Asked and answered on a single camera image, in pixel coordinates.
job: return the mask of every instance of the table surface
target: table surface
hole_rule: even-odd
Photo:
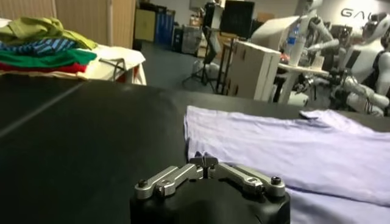
[[[0,219],[12,223],[129,223],[137,181],[186,163],[188,105],[280,119],[299,118],[301,110],[104,81],[7,75],[0,77],[0,102]],[[343,114],[390,131],[389,119]]]
[[[278,67],[291,72],[309,72],[318,75],[329,75],[329,72],[327,71],[313,69],[311,67],[290,66],[282,63],[279,63]]]

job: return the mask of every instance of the gray floor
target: gray floor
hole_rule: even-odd
[[[143,43],[142,54],[146,58],[143,66],[149,86],[212,93],[210,85],[203,86],[194,80],[182,85],[182,81],[191,75],[193,64],[199,58],[148,42]]]

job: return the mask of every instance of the light purple t-shirt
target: light purple t-shirt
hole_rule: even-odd
[[[207,152],[220,162],[282,177],[293,223],[389,223],[390,134],[330,110],[302,115],[310,119],[188,107],[188,156]]]

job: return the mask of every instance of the white robot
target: white robot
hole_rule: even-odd
[[[323,20],[317,16],[317,9],[322,5],[322,1],[307,0],[305,13],[300,17],[298,37],[290,55],[289,65],[291,66],[297,66],[299,64],[302,52],[305,49],[309,28],[318,31],[324,42],[310,46],[308,51],[316,52],[339,45],[339,40],[333,39],[329,30],[325,27]]]
[[[350,75],[340,88],[351,92],[346,104],[357,112],[383,116],[390,105],[386,97],[390,88],[390,52],[381,44],[389,28],[390,15],[372,15],[363,29],[364,42],[351,46],[342,63],[341,68]]]

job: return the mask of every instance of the yellow-green cloth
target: yellow-green cloth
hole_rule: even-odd
[[[76,32],[65,30],[62,23],[55,18],[23,17],[0,28],[0,41],[7,45],[20,45],[45,38],[67,38],[76,41],[79,47],[84,49],[94,49],[98,46]]]

